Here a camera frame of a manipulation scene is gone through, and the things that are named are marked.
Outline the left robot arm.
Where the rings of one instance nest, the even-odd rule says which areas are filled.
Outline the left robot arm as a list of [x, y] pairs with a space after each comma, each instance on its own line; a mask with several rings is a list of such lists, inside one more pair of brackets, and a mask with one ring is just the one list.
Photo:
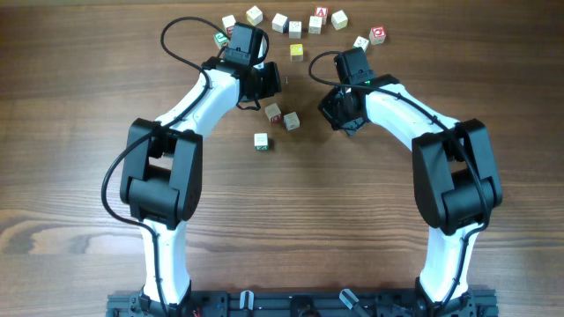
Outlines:
[[178, 104], [154, 121], [137, 119], [123, 165], [120, 198], [140, 228], [146, 280], [136, 304], [145, 316], [195, 316], [186, 268], [186, 226], [202, 192], [203, 141], [231, 109], [257, 111], [281, 90], [277, 65], [266, 62], [268, 34], [236, 23], [229, 43], [197, 66], [199, 78]]

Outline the white block green side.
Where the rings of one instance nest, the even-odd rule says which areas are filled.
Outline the white block green side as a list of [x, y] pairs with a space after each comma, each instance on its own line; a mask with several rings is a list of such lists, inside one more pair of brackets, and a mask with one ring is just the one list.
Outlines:
[[254, 146], [257, 151], [269, 150], [269, 138], [267, 133], [254, 134]]

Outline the white patterned wooden block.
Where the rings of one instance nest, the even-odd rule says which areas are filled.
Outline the white patterned wooden block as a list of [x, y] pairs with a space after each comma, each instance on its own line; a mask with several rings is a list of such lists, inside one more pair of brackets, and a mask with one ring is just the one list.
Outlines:
[[285, 114], [283, 117], [283, 121], [288, 131], [297, 129], [301, 125], [300, 119], [296, 112]]

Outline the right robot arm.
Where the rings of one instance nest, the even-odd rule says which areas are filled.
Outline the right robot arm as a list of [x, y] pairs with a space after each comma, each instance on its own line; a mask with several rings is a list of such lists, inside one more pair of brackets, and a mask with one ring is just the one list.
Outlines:
[[334, 130], [353, 136], [367, 123], [386, 129], [412, 154], [414, 198], [429, 227], [413, 314], [476, 309], [466, 282], [473, 245], [502, 202], [486, 126], [460, 122], [411, 96], [390, 74], [376, 76], [361, 48], [332, 51], [338, 81], [318, 109]]

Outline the wooden block red letter side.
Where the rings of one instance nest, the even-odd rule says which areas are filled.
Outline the wooden block red letter side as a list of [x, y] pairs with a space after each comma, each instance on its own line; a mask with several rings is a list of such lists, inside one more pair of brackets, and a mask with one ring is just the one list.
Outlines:
[[282, 113], [277, 103], [267, 106], [264, 112], [270, 123], [279, 122], [282, 119]]

